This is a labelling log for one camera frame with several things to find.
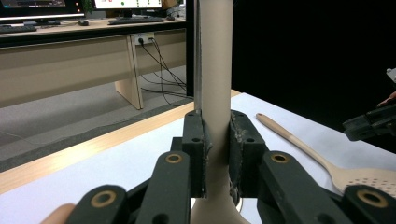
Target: spatula handle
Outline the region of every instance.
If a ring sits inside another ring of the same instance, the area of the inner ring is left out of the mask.
[[[291,143],[293,143],[295,146],[300,148],[302,151],[304,151],[306,154],[308,154],[310,157],[312,157],[314,160],[319,162],[324,168],[326,168],[328,171],[334,169],[334,165],[326,161],[323,157],[321,157],[314,149],[312,149],[310,146],[305,144],[303,141],[298,139],[296,136],[294,136],[292,133],[290,133],[288,130],[280,126],[278,123],[273,121],[272,119],[268,118],[264,114],[258,113],[256,115],[256,118],[264,124],[266,127],[274,131],[275,133],[279,134],[280,136],[284,137]]]

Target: slotted spoon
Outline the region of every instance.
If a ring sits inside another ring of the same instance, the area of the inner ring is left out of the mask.
[[[396,198],[396,171],[376,168],[339,168],[329,161],[326,161],[314,149],[264,114],[258,113],[256,118],[266,127],[292,142],[295,146],[322,165],[329,172],[334,186],[342,193],[344,193],[345,188],[349,185],[363,184],[380,189]]]

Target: keyboard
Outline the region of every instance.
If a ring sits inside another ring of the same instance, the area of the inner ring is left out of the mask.
[[[161,17],[132,17],[132,18],[121,18],[118,20],[108,21],[109,25],[123,25],[133,23],[145,23],[145,22],[161,22],[164,21]]]
[[[34,31],[37,31],[34,26],[0,26],[0,35]]]

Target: utensil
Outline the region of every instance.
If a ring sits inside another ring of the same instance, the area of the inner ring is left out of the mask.
[[[286,138],[295,146],[300,148],[303,152],[320,163],[320,165],[322,165],[329,172],[334,186],[342,193],[344,193],[345,188],[349,185],[363,184],[380,189],[390,196],[396,198],[396,171],[376,168],[339,168],[329,161],[326,161],[314,149],[264,114],[258,113],[256,118],[266,127]]]

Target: table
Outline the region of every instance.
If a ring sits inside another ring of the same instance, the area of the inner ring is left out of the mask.
[[[249,116],[270,150],[292,155],[317,183],[339,193],[329,174],[296,146],[255,119],[272,118],[316,152],[344,168],[396,170],[396,155],[305,119],[246,93],[232,91],[231,109]],[[38,223],[63,203],[77,203],[89,190],[104,185],[131,189],[151,176],[157,158],[182,136],[183,117],[193,103],[177,107],[0,174],[0,223]],[[241,215],[261,223],[255,199],[244,199]]]
[[[153,33],[169,68],[186,65],[187,22],[110,26],[108,20],[0,35],[0,107],[115,82],[123,97],[143,108],[138,77],[160,66],[134,36]],[[159,61],[153,44],[145,46]]]

